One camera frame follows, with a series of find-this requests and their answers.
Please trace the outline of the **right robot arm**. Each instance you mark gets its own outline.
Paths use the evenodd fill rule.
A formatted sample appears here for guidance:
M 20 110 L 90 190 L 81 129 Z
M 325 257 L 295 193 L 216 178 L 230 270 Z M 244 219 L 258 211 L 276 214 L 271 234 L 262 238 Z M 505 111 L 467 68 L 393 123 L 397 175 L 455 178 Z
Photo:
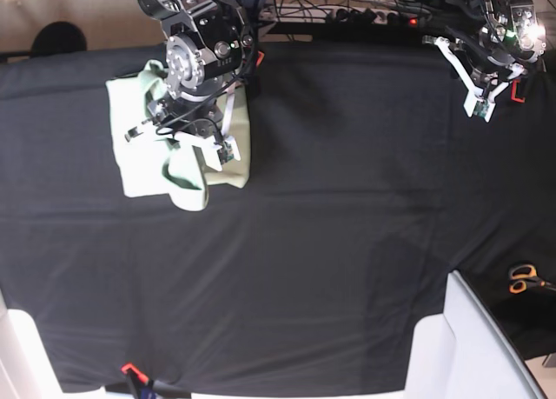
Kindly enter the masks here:
M 236 0 L 137 0 L 160 22 L 166 37 L 165 92 L 148 100 L 146 120 L 125 134 L 131 141 L 156 135 L 200 149 L 205 164 L 220 171 L 240 160 L 229 129 L 235 91 L 255 67 L 255 41 Z

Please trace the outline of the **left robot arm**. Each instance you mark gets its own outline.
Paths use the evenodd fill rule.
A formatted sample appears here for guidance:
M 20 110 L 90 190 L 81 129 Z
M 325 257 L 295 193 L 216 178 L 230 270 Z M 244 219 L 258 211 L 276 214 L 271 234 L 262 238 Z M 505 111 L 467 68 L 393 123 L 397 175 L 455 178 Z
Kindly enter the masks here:
M 447 26 L 445 36 L 424 36 L 439 50 L 467 90 L 469 117 L 489 122 L 506 89 L 526 100 L 526 80 L 545 68 L 546 30 L 533 0 L 454 0 L 472 28 Z

